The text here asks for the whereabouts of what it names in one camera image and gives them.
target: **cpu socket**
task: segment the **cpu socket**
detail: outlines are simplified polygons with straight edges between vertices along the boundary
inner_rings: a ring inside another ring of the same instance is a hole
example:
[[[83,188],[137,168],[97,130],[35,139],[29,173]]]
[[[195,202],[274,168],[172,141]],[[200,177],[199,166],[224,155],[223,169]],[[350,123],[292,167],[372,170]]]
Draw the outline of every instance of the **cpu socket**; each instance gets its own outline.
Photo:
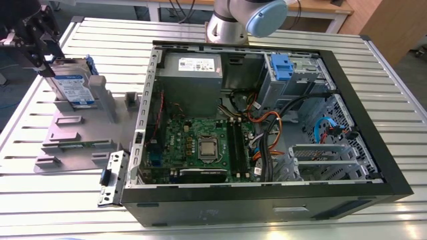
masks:
[[[206,164],[219,159],[219,141],[215,136],[200,136],[198,138],[198,158]]]

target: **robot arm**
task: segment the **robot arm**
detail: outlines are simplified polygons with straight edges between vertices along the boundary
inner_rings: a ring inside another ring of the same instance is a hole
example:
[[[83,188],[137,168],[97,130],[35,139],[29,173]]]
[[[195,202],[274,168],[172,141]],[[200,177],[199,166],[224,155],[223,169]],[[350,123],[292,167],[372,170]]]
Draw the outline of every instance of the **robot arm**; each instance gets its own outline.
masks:
[[[244,44],[247,33],[258,38],[272,34],[287,14],[284,0],[216,0],[207,38],[218,44]]]
[[[45,55],[64,57],[52,9],[37,0],[0,0],[0,49],[23,68],[55,77]]]

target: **gray 3d printed holder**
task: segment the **gray 3d printed holder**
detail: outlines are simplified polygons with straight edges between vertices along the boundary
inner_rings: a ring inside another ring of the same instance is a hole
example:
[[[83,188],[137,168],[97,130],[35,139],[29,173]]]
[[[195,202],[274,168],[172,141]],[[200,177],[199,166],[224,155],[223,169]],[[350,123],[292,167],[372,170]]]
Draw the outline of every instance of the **gray 3d printed holder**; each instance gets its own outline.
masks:
[[[140,100],[136,92],[113,98],[105,77],[93,75],[88,86],[96,108],[75,109],[55,101],[57,112],[36,159],[35,173],[101,169],[112,152],[131,149]]]

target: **power supply label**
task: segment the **power supply label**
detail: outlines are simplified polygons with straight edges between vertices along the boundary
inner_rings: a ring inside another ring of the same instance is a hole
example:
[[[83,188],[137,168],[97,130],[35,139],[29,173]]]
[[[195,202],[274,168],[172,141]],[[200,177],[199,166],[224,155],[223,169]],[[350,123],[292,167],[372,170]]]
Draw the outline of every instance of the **power supply label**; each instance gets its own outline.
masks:
[[[215,60],[207,58],[180,58],[179,71],[215,72]]]
[[[75,105],[87,106],[95,103],[95,99],[85,79],[81,75],[57,75],[55,76],[57,85],[68,101]]]

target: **white label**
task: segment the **white label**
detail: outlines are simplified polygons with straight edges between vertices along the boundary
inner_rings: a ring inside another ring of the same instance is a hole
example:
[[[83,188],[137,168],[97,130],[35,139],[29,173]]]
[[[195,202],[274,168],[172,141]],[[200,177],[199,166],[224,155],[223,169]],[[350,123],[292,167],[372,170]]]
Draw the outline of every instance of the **white label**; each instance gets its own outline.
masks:
[[[91,90],[84,86],[85,79],[81,75],[57,75],[55,79],[71,103],[81,106],[95,103]]]
[[[255,101],[252,106],[256,108],[256,109],[260,109],[262,105]]]
[[[207,58],[179,59],[179,71],[215,72],[215,61]]]
[[[255,175],[262,175],[262,169],[259,168],[259,167],[256,167],[255,169],[254,169],[254,174]]]
[[[291,207],[275,207],[274,212],[299,212],[308,211],[308,209],[303,206],[291,206]]]

